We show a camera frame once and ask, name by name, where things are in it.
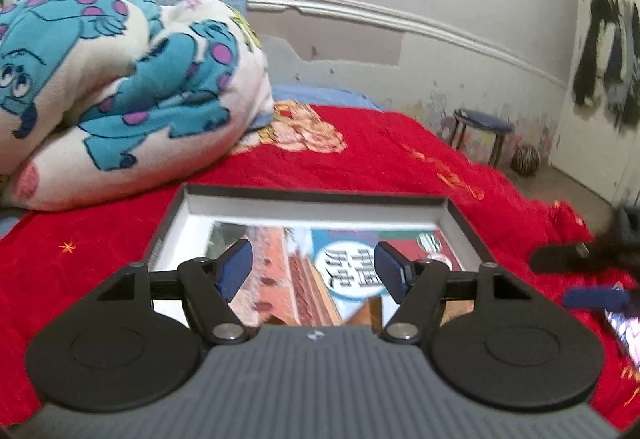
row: red bedspread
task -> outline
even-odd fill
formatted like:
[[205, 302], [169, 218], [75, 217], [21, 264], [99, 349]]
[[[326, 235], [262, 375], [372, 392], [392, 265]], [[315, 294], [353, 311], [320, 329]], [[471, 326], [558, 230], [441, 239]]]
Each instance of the red bedspread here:
[[[342, 133], [343, 151], [322, 153], [330, 148], [309, 145], [306, 150], [286, 149], [287, 145], [263, 141], [191, 181], [449, 196], [501, 265], [555, 301], [570, 285], [632, 284], [627, 276], [613, 272], [597, 278], [532, 275], [526, 261], [540, 244], [590, 237], [567, 204], [549, 207], [524, 199], [504, 176], [470, 163], [402, 114], [315, 109], [322, 121]], [[31, 214], [0, 241], [0, 422], [23, 421], [38, 408], [23, 368], [31, 338], [116, 269], [140, 260], [177, 186], [103, 206]], [[640, 413], [640, 375], [595, 316], [586, 312], [576, 316], [606, 349], [606, 367], [593, 406], [614, 425], [626, 427]]]

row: poster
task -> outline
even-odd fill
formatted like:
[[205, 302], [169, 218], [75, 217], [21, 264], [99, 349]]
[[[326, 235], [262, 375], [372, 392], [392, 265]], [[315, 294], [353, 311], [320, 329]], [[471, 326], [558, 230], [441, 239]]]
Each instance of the poster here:
[[436, 259], [459, 271], [446, 238], [424, 229], [324, 229], [212, 223], [206, 256], [219, 257], [240, 238], [254, 251], [252, 272], [231, 302], [246, 326], [277, 319], [288, 325], [365, 324], [382, 328], [395, 304], [373, 263], [374, 248], [389, 242], [410, 260]]

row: metal screw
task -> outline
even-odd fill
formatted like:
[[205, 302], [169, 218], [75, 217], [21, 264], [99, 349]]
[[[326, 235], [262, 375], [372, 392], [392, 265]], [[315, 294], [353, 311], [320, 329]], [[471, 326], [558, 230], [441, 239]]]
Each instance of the metal screw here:
[[575, 251], [577, 251], [578, 255], [580, 255], [583, 259], [589, 257], [589, 248], [584, 244], [584, 242], [576, 245]]
[[410, 340], [418, 336], [418, 327], [413, 324], [397, 322], [387, 327], [386, 333], [396, 340]]
[[244, 329], [238, 324], [218, 324], [213, 327], [213, 336], [219, 340], [227, 340], [229, 342], [238, 340], [243, 332]]

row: gray ribbed surface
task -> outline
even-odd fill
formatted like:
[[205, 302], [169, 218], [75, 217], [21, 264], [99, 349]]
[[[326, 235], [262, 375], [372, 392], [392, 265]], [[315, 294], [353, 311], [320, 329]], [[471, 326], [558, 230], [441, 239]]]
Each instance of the gray ribbed surface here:
[[265, 326], [218, 347], [198, 374], [145, 408], [81, 415], [48, 405], [20, 439], [609, 439], [588, 405], [546, 415], [483, 408], [446, 386], [414, 346], [366, 327]]

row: cartoon blanket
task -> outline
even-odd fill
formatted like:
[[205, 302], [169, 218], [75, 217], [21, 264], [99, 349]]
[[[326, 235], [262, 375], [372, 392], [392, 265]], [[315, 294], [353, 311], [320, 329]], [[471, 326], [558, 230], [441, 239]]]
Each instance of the cartoon blanket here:
[[148, 190], [270, 121], [260, 41], [222, 2], [2, 6], [3, 205], [64, 210]]

